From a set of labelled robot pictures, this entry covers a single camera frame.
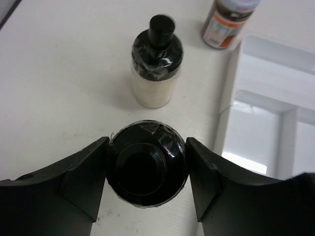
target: black plastic arm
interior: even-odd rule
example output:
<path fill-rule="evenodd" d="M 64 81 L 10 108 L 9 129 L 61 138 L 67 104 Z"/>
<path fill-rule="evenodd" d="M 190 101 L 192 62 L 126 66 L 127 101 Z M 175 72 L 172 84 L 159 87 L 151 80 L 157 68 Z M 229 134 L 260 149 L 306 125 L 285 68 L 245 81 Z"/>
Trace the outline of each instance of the black plastic arm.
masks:
<path fill-rule="evenodd" d="M 239 167 L 195 138 L 186 146 L 205 236 L 315 235 L 315 174 L 281 181 Z"/>
<path fill-rule="evenodd" d="M 15 181 L 0 181 L 1 236 L 89 236 L 109 138 Z"/>

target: white surface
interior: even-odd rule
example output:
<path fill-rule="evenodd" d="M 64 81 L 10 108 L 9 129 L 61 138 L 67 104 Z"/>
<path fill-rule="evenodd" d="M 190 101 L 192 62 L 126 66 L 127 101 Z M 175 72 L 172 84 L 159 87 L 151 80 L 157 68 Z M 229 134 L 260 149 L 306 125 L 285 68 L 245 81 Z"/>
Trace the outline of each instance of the white surface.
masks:
<path fill-rule="evenodd" d="M 38 170 L 140 119 L 211 147 L 229 56 L 201 39 L 211 4 L 22 1 L 0 31 L 0 179 Z M 315 51 L 314 9 L 315 1 L 264 0 L 239 38 L 255 32 Z M 158 13 L 175 19 L 185 55 L 172 100 L 151 110 L 132 96 L 130 51 Z M 119 200 L 106 184 L 99 216 L 93 236 L 194 236 L 197 227 L 189 182 L 176 199 L 147 210 Z"/>
<path fill-rule="evenodd" d="M 215 152 L 280 179 L 315 172 L 315 54 L 252 35 L 230 60 Z"/>
<path fill-rule="evenodd" d="M 293 174 L 315 172 L 315 126 L 298 122 Z"/>
<path fill-rule="evenodd" d="M 222 156 L 246 169 L 274 177 L 280 127 L 279 114 L 235 102 L 230 108 Z"/>

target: bottle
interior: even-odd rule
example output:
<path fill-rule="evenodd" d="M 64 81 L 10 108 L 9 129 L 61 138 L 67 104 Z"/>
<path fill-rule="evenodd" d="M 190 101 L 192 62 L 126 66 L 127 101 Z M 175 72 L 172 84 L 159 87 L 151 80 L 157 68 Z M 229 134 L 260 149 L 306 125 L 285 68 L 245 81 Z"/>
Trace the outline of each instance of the bottle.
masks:
<path fill-rule="evenodd" d="M 202 30 L 202 38 L 213 48 L 231 45 L 260 0 L 215 0 Z"/>
<path fill-rule="evenodd" d="M 183 59 L 182 44 L 174 30 L 170 17 L 156 15 L 132 46 L 133 91 L 145 107 L 162 107 L 172 97 Z"/>
<path fill-rule="evenodd" d="M 157 207 L 173 199 L 188 178 L 185 142 L 170 126 L 142 120 L 110 140 L 105 157 L 108 183 L 136 207 Z"/>

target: white liquid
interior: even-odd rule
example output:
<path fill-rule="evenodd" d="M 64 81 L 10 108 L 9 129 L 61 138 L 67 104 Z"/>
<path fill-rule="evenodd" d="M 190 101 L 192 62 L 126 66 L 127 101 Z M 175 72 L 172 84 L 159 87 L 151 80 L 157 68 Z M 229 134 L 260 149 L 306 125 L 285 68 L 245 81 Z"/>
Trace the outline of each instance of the white liquid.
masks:
<path fill-rule="evenodd" d="M 149 81 L 142 78 L 131 65 L 133 72 L 133 91 L 137 101 L 149 108 L 159 108 L 166 105 L 172 98 L 179 77 L 179 71 L 164 81 Z"/>

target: black bottle cap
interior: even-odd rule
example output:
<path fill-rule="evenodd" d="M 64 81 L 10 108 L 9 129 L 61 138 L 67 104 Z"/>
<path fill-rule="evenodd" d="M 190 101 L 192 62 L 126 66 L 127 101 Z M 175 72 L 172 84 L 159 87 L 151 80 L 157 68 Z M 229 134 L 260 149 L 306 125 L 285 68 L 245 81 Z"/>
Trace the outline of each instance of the black bottle cap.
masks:
<path fill-rule="evenodd" d="M 165 15 L 152 17 L 148 30 L 151 46 L 159 50 L 166 49 L 173 37 L 174 30 L 175 23 L 170 17 Z"/>
<path fill-rule="evenodd" d="M 120 198 L 137 207 L 157 207 L 184 187 L 188 177 L 185 142 L 166 124 L 138 121 L 111 140 L 105 171 Z"/>

